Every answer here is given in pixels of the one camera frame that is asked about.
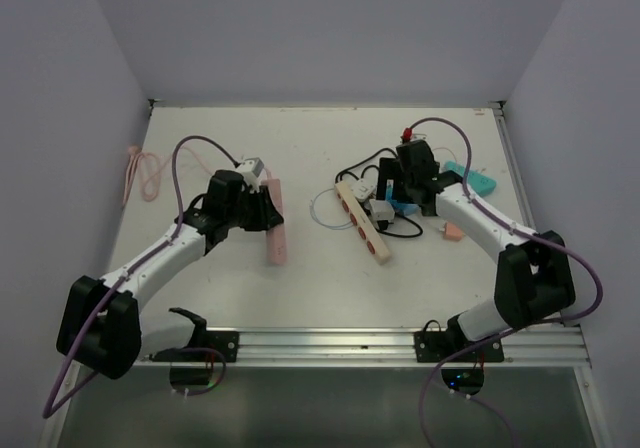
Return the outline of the pink power strip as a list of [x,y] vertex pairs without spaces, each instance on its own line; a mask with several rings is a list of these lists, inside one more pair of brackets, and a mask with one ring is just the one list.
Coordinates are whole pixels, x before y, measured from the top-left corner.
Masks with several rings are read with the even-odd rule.
[[[280,180],[266,179],[263,184],[269,188],[272,202],[281,216],[284,216],[284,205]],[[282,266],[287,261],[286,231],[283,223],[266,233],[267,258],[271,264]]]

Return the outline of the blue white plug adapter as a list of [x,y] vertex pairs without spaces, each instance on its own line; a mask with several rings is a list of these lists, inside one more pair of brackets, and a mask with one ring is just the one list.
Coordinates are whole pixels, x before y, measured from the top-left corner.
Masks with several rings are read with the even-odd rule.
[[408,217],[419,211],[419,206],[413,203],[403,203],[391,198],[388,202],[398,215]]

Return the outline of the beige power strip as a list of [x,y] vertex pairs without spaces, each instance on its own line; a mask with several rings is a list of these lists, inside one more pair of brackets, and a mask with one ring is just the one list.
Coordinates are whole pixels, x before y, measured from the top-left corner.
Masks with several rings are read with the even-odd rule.
[[336,183],[334,191],[369,253],[379,265],[387,263],[391,259],[391,252],[355,198],[347,182],[339,181]]

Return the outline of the salmon pink usb charger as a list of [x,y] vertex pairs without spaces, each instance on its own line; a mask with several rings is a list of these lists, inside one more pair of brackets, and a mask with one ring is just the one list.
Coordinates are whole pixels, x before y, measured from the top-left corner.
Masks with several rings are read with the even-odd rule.
[[441,233],[444,240],[452,242],[459,242],[465,237],[464,232],[451,222],[444,223]]

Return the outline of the teal triangular power socket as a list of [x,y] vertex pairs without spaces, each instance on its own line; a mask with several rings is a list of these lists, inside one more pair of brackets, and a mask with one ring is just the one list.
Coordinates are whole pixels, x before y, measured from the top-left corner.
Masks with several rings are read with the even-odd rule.
[[[443,171],[453,171],[460,176],[463,176],[464,169],[464,165],[454,161],[446,161],[442,167]],[[468,184],[481,197],[492,194],[497,187],[497,182],[493,178],[487,177],[475,170],[469,171]]]

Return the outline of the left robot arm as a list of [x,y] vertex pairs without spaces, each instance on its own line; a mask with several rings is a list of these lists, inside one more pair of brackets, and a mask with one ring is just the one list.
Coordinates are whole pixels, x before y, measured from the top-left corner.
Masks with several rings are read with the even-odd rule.
[[169,231],[123,267],[70,288],[56,340],[59,353],[110,379],[147,356],[193,361],[213,349],[205,318],[180,307],[158,322],[143,319],[152,298],[176,275],[204,258],[234,228],[274,233],[284,226],[281,183],[256,186],[237,171],[218,170]]

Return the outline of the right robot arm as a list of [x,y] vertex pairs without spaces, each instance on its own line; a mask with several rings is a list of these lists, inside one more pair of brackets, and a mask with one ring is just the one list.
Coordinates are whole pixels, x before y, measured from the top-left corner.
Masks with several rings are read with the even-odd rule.
[[442,171],[426,141],[402,143],[394,157],[379,161],[378,190],[384,195],[388,188],[394,200],[456,225],[496,263],[493,297],[447,322],[445,347],[454,359],[468,360],[481,340],[528,327],[575,302],[563,239],[505,218],[465,176]]

